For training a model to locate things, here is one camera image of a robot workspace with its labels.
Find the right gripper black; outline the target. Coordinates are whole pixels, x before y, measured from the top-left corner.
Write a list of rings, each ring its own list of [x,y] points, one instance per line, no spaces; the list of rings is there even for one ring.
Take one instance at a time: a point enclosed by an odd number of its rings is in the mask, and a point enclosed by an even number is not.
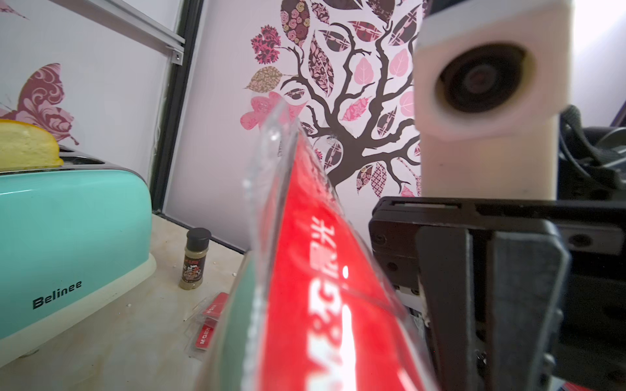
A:
[[[385,197],[368,229],[444,390],[624,389],[624,204]]]

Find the red ruler set package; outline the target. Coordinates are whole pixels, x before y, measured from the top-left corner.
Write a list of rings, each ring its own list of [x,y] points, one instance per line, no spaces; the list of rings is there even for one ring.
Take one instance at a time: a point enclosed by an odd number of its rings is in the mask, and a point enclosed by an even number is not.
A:
[[[426,343],[287,104],[244,181],[251,249],[198,390],[437,390]]]
[[[187,346],[185,348],[189,358],[202,360],[209,350],[211,340],[218,326],[221,314],[228,303],[228,293],[217,293],[203,299],[194,308],[192,315],[185,320],[187,330]]]

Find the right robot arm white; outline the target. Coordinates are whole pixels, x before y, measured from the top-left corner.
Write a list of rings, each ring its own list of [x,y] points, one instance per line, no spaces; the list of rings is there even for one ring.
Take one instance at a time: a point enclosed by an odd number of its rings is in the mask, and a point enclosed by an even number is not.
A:
[[[440,389],[624,389],[623,125],[561,114],[556,201],[385,197],[369,233],[422,295]]]

